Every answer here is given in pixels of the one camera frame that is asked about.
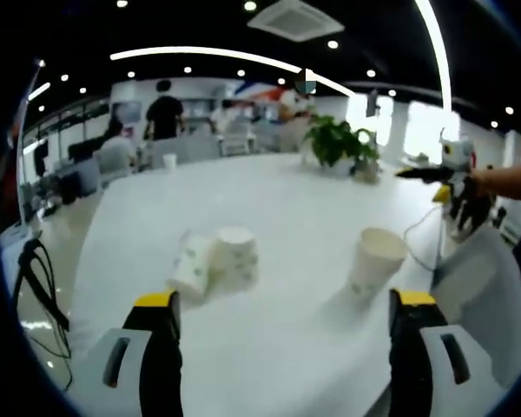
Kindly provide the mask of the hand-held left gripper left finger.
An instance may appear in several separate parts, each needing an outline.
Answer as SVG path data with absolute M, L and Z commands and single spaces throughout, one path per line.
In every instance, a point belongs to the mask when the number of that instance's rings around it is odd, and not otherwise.
M 140 297 L 80 362 L 81 416 L 182 416 L 180 295 Z

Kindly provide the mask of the person's right hand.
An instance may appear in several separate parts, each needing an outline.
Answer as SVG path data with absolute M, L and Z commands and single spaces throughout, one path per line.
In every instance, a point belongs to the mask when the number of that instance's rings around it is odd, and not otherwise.
M 470 172 L 470 178 L 474 183 L 477 196 L 495 195 L 497 193 L 494 186 L 495 174 L 495 169 L 473 169 Z

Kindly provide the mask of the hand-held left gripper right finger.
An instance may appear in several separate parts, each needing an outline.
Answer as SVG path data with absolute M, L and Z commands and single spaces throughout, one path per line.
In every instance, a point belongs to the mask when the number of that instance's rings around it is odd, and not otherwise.
M 390 290 L 390 416 L 487 416 L 505 395 L 491 358 L 434 298 Z

